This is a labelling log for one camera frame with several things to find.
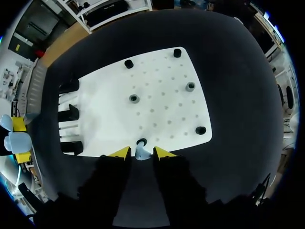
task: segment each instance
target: floor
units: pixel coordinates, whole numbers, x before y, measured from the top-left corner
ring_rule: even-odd
[[[41,58],[42,63],[46,67],[50,67],[64,52],[87,36],[89,34],[86,30],[76,22],[46,50],[44,56]]]

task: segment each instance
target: white cable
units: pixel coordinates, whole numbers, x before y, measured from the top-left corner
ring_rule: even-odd
[[[36,167],[38,169],[38,173],[40,174],[40,179],[41,179],[41,185],[42,185],[42,173],[40,171],[40,168],[39,168],[39,165],[38,165],[38,162],[37,162],[37,158],[36,158],[36,153],[35,153],[35,150],[34,150],[34,147],[32,146],[32,150],[33,150],[33,154],[34,154],[34,159],[35,159],[35,163],[36,163]]]
[[[15,186],[17,186],[18,183],[19,183],[20,175],[21,175],[21,166],[19,166],[19,171],[18,171],[18,176],[17,176],[17,180],[16,180],[16,183],[15,183]]]

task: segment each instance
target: black table surface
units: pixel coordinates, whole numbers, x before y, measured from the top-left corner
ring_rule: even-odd
[[[59,85],[73,74],[141,53],[184,47],[209,109],[210,142],[173,152],[184,155],[207,188],[207,201],[251,193],[268,173],[273,179],[283,139],[281,99],[272,70],[255,39],[237,20],[201,10],[139,13],[104,26],[78,42],[48,69],[41,114],[29,127],[47,194],[76,197],[97,158],[64,155],[57,122]],[[168,225],[152,161],[133,161],[114,225]]]

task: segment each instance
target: white pegboard table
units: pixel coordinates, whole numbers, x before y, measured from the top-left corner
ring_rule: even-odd
[[[174,49],[182,51],[180,58]],[[72,95],[80,111],[80,119],[59,123],[62,141],[81,140],[80,156],[109,155],[146,138],[146,149],[159,146],[167,151],[206,143],[212,138],[207,104],[192,61],[182,47],[144,53],[131,58],[134,67],[127,69],[122,60],[80,78],[80,88]],[[195,83],[192,92],[188,82]],[[140,101],[133,104],[129,97]],[[60,110],[65,110],[64,102]],[[206,128],[198,135],[195,129]]]

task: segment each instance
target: gray metal ring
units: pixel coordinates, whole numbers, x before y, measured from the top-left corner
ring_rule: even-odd
[[[140,98],[136,94],[132,94],[131,96],[129,96],[129,101],[133,104],[137,104],[140,101]]]

